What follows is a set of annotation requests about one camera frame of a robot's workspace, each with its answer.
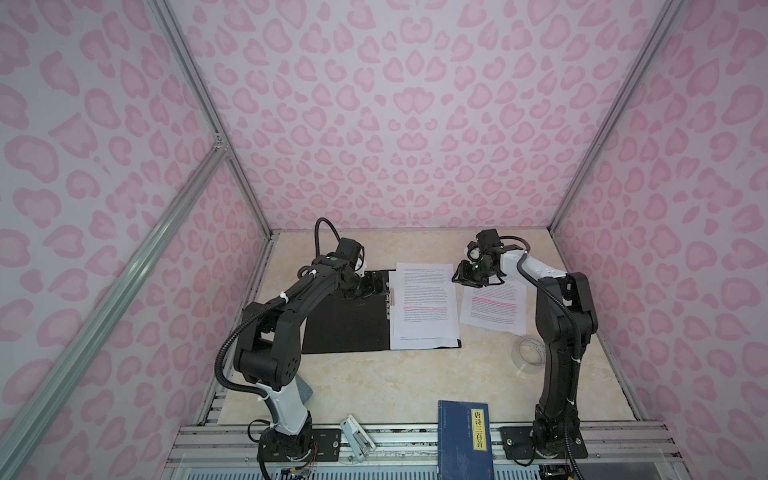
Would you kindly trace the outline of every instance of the blue book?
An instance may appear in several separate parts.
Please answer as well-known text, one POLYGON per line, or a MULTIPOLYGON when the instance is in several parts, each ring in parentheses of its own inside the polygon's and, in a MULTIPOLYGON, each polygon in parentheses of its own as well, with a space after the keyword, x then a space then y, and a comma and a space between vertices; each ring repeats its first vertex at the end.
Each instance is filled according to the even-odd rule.
POLYGON ((438 480, 493 480, 488 404, 440 400, 438 480))

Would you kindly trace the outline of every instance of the slotted metal panel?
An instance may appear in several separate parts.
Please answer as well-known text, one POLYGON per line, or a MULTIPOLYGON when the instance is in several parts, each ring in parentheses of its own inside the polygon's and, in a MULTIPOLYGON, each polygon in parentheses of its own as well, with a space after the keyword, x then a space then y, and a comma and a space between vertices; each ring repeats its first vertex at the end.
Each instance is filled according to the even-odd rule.
MULTIPOLYGON (((376 466, 318 466, 310 480, 437 480, 434 465, 388 466, 384 472, 376 466)), ((496 480, 541 480, 538 466, 496 465, 496 480)), ((263 480, 258 468, 193 468, 187 480, 263 480)))

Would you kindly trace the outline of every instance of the clipboard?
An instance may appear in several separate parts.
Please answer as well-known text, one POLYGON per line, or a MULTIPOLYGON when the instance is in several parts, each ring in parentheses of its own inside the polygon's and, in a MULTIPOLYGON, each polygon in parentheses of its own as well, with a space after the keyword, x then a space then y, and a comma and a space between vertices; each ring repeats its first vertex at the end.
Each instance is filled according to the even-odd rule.
MULTIPOLYGON (((380 352, 389 345, 389 272, 371 270, 366 278, 383 285, 382 291, 365 298, 327 296, 307 316, 302 355, 312 353, 380 352)), ((457 339, 456 347, 462 341, 457 339)))

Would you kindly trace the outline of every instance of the pink heart pattern wallpaper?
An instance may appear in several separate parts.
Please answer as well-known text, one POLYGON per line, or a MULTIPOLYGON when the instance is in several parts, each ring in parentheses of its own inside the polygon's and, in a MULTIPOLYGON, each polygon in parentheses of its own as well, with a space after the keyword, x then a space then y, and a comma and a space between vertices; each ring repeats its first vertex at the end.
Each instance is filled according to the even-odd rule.
POLYGON ((0 15, 0 435, 213 142, 141 0, 0 15))
POLYGON ((692 2, 556 235, 699 480, 768 470, 767 7, 692 2))
POLYGON ((545 226, 661 0, 170 2, 270 226, 545 226))
POLYGON ((222 165, 19 479, 156 478, 201 407, 262 244, 222 165))

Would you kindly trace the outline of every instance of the roll of clear tape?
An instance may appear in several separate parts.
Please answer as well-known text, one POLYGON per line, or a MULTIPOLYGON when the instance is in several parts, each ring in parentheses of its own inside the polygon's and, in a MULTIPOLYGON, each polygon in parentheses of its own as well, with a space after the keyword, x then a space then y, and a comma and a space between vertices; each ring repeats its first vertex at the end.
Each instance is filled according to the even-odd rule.
POLYGON ((512 346, 512 362, 520 372, 536 375, 547 362, 544 342, 533 336, 518 337, 512 346))

